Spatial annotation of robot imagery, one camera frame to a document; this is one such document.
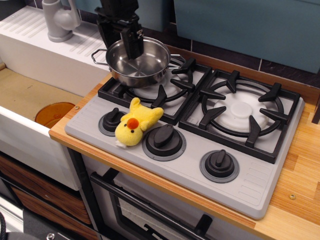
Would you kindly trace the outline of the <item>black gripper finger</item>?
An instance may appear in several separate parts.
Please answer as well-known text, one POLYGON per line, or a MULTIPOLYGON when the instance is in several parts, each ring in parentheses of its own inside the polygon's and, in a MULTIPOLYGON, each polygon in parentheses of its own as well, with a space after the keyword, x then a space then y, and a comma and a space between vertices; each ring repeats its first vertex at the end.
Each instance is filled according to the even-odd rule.
POLYGON ((144 34, 142 29, 124 28, 121 32, 122 41, 129 60, 136 59, 144 53, 144 34))
POLYGON ((118 27, 120 20, 119 17, 97 17, 98 30, 107 49, 122 39, 120 34, 122 28, 118 27))

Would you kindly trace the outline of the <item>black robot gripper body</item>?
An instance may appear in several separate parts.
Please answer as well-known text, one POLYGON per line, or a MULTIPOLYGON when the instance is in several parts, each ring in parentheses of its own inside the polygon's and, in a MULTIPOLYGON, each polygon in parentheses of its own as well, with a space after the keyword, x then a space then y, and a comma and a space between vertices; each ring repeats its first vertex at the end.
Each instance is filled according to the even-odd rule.
POLYGON ((95 8, 98 29, 120 33, 128 28, 136 33, 142 30, 136 10, 139 8, 137 0, 101 0, 101 6, 95 8))

